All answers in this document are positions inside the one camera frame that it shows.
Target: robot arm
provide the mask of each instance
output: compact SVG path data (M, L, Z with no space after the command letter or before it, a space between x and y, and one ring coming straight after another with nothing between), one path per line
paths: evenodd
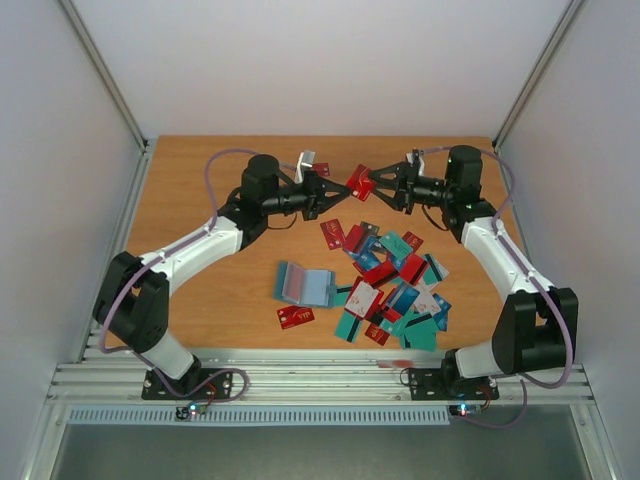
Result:
M301 156L299 164L303 161L310 164L312 158ZM112 260L93 317L103 324L117 295L146 266L148 271L134 285L137 292L127 292L109 330L164 372L176 391L190 392L195 387L200 362L168 329L169 297L212 263L253 243L267 229L269 215L301 212L304 220L312 220L351 193L347 187L319 177L306 165L299 165L297 171L300 181L295 183L280 172L274 157L256 155L242 174L241 186L220 208L215 222L207 222L171 245L139 258L123 252Z
M488 375L565 365L565 341L541 289L558 307L575 347L576 295L569 288L555 288L537 272L502 221L494 221L496 210L480 197L481 174L480 150L465 145L450 149L444 179L424 176L424 159L417 150L406 161L369 174L376 182L373 193L394 210L410 214L416 203L439 207L445 226L480 262L504 302L491 340L445 354L442 381L453 397L475 390L478 379ZM537 324L537 317L544 324Z

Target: white card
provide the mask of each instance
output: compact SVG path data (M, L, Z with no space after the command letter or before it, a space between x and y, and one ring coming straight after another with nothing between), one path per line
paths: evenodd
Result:
M378 290L365 282L360 282L349 297L344 309L356 317L364 318L378 297Z
M441 310L440 305L438 305L436 299L431 295L431 288L429 288L429 285L427 285L424 280L420 279L418 284L413 288L420 292L418 298L413 302L413 307L418 313L430 313L431 315L435 315Z

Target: wooden table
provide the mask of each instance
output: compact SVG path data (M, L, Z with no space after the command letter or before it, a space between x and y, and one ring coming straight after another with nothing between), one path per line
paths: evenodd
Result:
M469 144L491 149L488 138L435 137L161 137L144 187L128 250L136 255L156 250L204 224L211 208L203 183L203 168L212 153L244 147L274 155L295 164L302 150L314 150L316 162L328 162L331 179L345 183L363 163L380 168L402 161L411 148ZM220 158L211 169L216 198L222 204L240 184L249 157ZM427 174L444 174L446 154L427 158ZM487 158L482 176L483 195L497 208L505 197L498 165ZM432 210L437 220L439 211ZM171 298L169 324L174 335L188 347L255 348L379 348L364 337L354 345L333 335L341 309L314 309L316 320L281 330L276 310L283 307L272 298L276 266L290 260L305 268L336 272L339 285L356 277L351 260L341 251L329 251L320 222L338 218L345 229L365 220L381 231L402 235L410 230L423 238L421 253L432 253L451 273L436 292L453 308L449 329L438 334L438 348L448 349L487 340L495 327L502 304L491 281L475 258L451 233L436 230L416 207L412 215L392 211L371 195L366 202L349 198L321 215L317 221L301 218L290 230L268 230L249 248L227 257L192 278ZM274 217L272 226L283 226L292 217ZM516 238L511 213L505 223ZM390 338L385 348L400 348Z

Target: vent grille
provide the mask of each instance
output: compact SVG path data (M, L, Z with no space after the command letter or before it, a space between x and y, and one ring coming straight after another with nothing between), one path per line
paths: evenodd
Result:
M216 407L189 420L169 406L76 406L71 424L84 425L448 425L443 406L419 407Z

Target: wall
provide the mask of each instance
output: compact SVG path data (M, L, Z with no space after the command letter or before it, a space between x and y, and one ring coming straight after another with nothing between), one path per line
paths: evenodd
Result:
M590 0L503 149L531 256L580 298L584 362L626 478L640 478L640 4Z
M144 133L497 133L567 0L76 0Z
M0 3L0 478L75 360L136 147L56 2Z

